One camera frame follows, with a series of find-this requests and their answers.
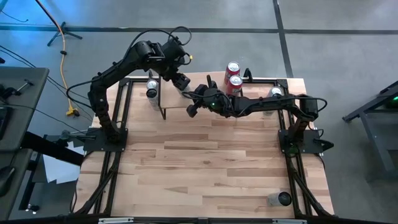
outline white paper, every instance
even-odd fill
[[[73,142],[68,142],[68,149],[79,154],[84,154],[83,146],[74,147]],[[77,180],[80,174],[80,166],[63,162],[50,156],[43,155],[47,182],[57,180],[57,184]]]

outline silver can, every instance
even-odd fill
[[[149,89],[147,90],[147,97],[150,105],[156,111],[159,110],[159,93],[156,89]]]
[[[273,86],[270,90],[269,93],[267,95],[267,97],[273,97],[276,94],[283,96],[284,95],[284,91],[281,87],[278,86]],[[262,113],[266,116],[271,116],[272,114],[274,114],[275,111],[263,111]]]
[[[158,88],[159,88],[159,84],[157,83],[156,80],[148,80],[147,90],[150,90],[150,89],[158,90]]]
[[[292,197],[287,192],[278,192],[267,197],[268,206],[289,206],[291,203]]]

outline small wooden table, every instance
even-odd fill
[[[207,74],[219,86],[223,83],[224,72],[186,75],[191,78],[190,86],[196,88],[206,83]],[[290,93],[306,92],[303,79],[287,81]],[[250,98],[266,96],[270,87],[245,83],[243,93]],[[117,89],[115,85],[108,90],[109,108],[114,106]],[[190,118],[185,111],[190,100],[182,98],[171,82],[162,81],[161,107],[168,109],[163,120],[145,92],[145,83],[134,84],[127,120],[129,136],[119,166],[112,216],[294,217],[292,205],[268,207],[266,203],[267,195],[289,191],[285,157],[277,138],[277,113],[226,119],[201,108]],[[99,126],[97,119],[93,126]],[[82,165],[75,210],[98,185],[103,157],[103,152],[94,152]],[[333,213],[321,161],[309,154],[302,157],[308,188],[325,210]],[[304,211],[300,191],[298,197]]]

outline soda can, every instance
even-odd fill
[[[157,90],[158,87],[159,87],[159,84],[157,83],[156,80],[148,80],[148,82],[147,82],[147,90],[150,90],[150,89]]]
[[[239,75],[233,75],[229,79],[229,82],[226,86],[226,94],[239,96],[242,91],[243,79]]]
[[[272,97],[275,96],[276,94],[279,94],[281,96],[284,95],[283,90],[281,89],[281,87],[278,86],[273,86],[270,90],[269,93],[267,95],[267,97]],[[266,116],[271,116],[275,111],[263,111],[262,113]]]
[[[153,107],[154,110],[159,110],[159,94],[156,89],[149,89],[147,90],[147,97],[150,105]]]
[[[241,67],[239,66],[239,64],[237,62],[230,62],[226,66],[225,77],[224,77],[225,85],[228,85],[229,79],[233,75],[239,75],[239,76],[241,75]]]
[[[292,197],[287,192],[278,192],[270,194],[267,197],[269,206],[289,206],[292,203]]]

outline yellow cable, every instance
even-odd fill
[[[37,0],[37,2],[43,7],[44,11],[45,11],[45,12],[51,17],[51,19],[55,22],[55,25],[57,26],[57,28],[58,28],[58,30],[60,31],[61,36],[62,36],[62,44],[63,44],[62,50],[65,51],[65,36],[63,35],[63,32],[62,32],[61,27],[58,25],[58,22],[56,22],[56,20],[51,16],[51,14],[48,12],[48,10],[46,10],[46,8],[43,6],[43,4],[42,4],[39,0]],[[65,81],[65,77],[63,76],[63,61],[64,61],[64,60],[65,60],[65,55],[62,54],[62,59],[61,59],[61,64],[60,64],[60,73],[61,73],[63,85],[65,86],[65,89],[67,89],[67,88],[68,88],[68,85],[67,85],[67,83],[66,83],[66,81]],[[69,103],[69,110],[68,110],[68,112],[67,112],[67,115],[71,115],[71,114],[73,114],[73,110],[76,110],[76,109],[73,109],[72,103],[71,103],[71,101],[70,101],[69,98],[68,98],[68,103]]]

